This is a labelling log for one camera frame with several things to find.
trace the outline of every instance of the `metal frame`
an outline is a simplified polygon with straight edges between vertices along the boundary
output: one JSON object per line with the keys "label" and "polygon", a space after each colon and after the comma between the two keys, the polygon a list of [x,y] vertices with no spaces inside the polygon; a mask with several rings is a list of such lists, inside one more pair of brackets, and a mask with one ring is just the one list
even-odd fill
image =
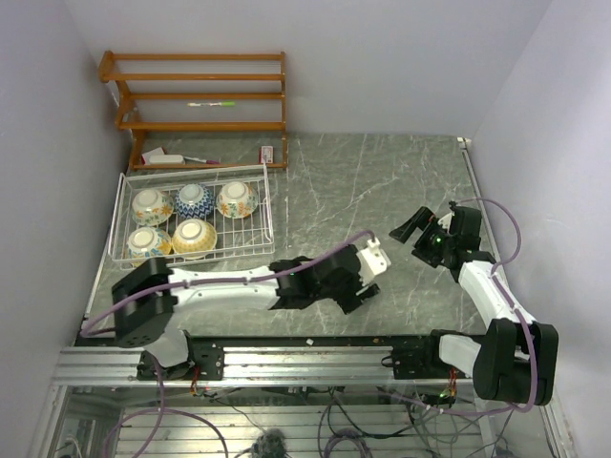
{"label": "metal frame", "polygon": [[[202,386],[331,386],[331,385],[446,385],[443,369],[414,368],[413,377],[395,378],[382,365],[392,349],[413,348],[426,336],[387,338],[242,338],[205,339],[224,353],[222,380],[200,380]],[[124,349],[110,340],[92,338],[64,348],[53,375],[58,386],[156,386],[156,380],[138,380],[142,348]],[[188,387],[189,380],[169,380],[168,387]]]}
{"label": "metal frame", "polygon": [[[204,258],[197,260],[189,260],[179,254],[170,254],[164,258],[169,261],[169,265],[178,266],[273,253],[274,229],[267,167],[251,165],[223,170],[197,170],[138,177],[126,177],[121,174],[108,244],[109,256],[119,264],[121,270],[132,270],[133,262],[142,262],[127,258],[125,254],[125,245],[130,233],[139,227],[131,216],[132,200],[138,191],[152,187],[176,198],[176,193],[182,186],[189,182],[197,182],[205,184],[217,195],[224,184],[236,179],[249,183],[257,192],[259,206],[255,212],[248,218],[228,219],[215,210],[205,219],[217,230],[218,241],[214,250],[201,253]],[[174,213],[160,227],[171,235],[182,220],[183,218]]]}

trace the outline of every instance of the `marble floor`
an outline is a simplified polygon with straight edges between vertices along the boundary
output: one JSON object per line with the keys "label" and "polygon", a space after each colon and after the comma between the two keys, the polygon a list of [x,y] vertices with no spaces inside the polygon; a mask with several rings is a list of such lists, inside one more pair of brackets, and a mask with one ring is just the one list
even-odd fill
{"label": "marble floor", "polygon": [[[236,136],[156,136],[145,150],[232,162],[256,160],[258,147],[278,140]],[[332,301],[305,310],[223,310],[185,317],[193,335],[317,336],[421,334],[443,328],[483,332],[474,304],[450,273],[414,258],[411,245],[388,233],[421,205],[443,215],[451,199],[474,195],[467,165],[455,137],[416,135],[292,135],[289,168],[270,172],[276,240],[273,256],[191,266],[223,271],[265,265],[299,255],[315,257],[363,229],[382,241],[392,261],[381,276],[381,293],[349,315]],[[483,249],[489,249],[485,234]],[[111,287],[125,272],[106,258],[93,294],[90,315],[110,307]],[[103,326],[112,325],[109,319]]]}

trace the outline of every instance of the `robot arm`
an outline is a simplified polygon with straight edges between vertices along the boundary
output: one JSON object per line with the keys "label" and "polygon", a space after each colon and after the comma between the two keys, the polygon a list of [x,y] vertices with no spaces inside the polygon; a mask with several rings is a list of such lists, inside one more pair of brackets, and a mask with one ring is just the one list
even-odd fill
{"label": "robot arm", "polygon": [[[165,283],[196,284],[202,279],[269,277],[301,266],[310,259],[278,260],[268,266],[239,272],[191,272],[170,269],[164,259],[152,259],[113,287],[117,303],[138,291]],[[116,344],[144,347],[166,370],[179,378],[198,363],[188,333],[179,328],[194,312],[214,309],[303,309],[322,299],[333,299],[348,314],[379,292],[373,282],[386,272],[390,260],[378,239],[357,250],[348,245],[305,270],[257,282],[209,283],[151,294],[115,313]]]}
{"label": "robot arm", "polygon": [[[392,238],[405,243],[415,229],[421,229],[422,235],[411,253],[432,267],[447,267],[474,301],[488,329],[481,342],[460,333],[438,331],[441,337],[437,357],[472,377],[475,391],[482,399],[525,403],[530,393],[530,366],[525,336],[515,313],[519,310],[534,338],[536,404],[547,404],[554,385],[558,332],[549,324],[538,323],[519,304],[503,279],[493,273],[494,258],[479,250],[481,212],[453,202],[450,207],[452,212],[441,219],[421,207],[405,224],[390,232]],[[500,283],[511,304],[495,282]]]}

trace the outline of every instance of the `small box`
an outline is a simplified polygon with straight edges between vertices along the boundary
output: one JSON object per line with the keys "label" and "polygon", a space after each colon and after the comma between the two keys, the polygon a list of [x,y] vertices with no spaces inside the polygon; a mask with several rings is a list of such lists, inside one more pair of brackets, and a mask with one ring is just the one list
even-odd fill
{"label": "small box", "polygon": [[259,163],[273,164],[274,163],[274,147],[262,146],[259,148]]}
{"label": "small box", "polygon": [[142,162],[144,162],[144,165],[150,165],[152,156],[163,156],[165,154],[165,148],[160,146],[154,150],[142,153]]}

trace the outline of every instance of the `wire basket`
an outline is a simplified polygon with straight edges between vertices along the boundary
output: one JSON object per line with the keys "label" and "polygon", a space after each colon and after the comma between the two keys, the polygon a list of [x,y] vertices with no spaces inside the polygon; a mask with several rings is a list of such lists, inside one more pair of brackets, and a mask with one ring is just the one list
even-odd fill
{"label": "wire basket", "polygon": [[[274,230],[267,168],[264,165],[250,165],[140,177],[126,177],[121,174],[111,225],[109,256],[120,265],[121,270],[131,270],[134,268],[133,262],[136,264],[142,262],[142,259],[129,258],[126,249],[130,234],[140,227],[132,219],[131,206],[132,200],[141,190],[155,188],[169,194],[176,200],[177,193],[182,186],[189,183],[198,183],[208,187],[216,197],[224,184],[236,180],[249,184],[258,194],[259,205],[257,209],[249,217],[243,219],[226,218],[215,209],[212,214],[204,219],[214,226],[218,234],[218,241],[214,250],[206,251],[205,256],[197,260],[188,260],[176,253],[163,256],[163,258],[168,260],[169,265],[185,265],[273,253],[275,248]],[[158,228],[172,236],[183,220],[184,218],[174,213]],[[193,255],[194,253],[185,254],[189,257]]]}

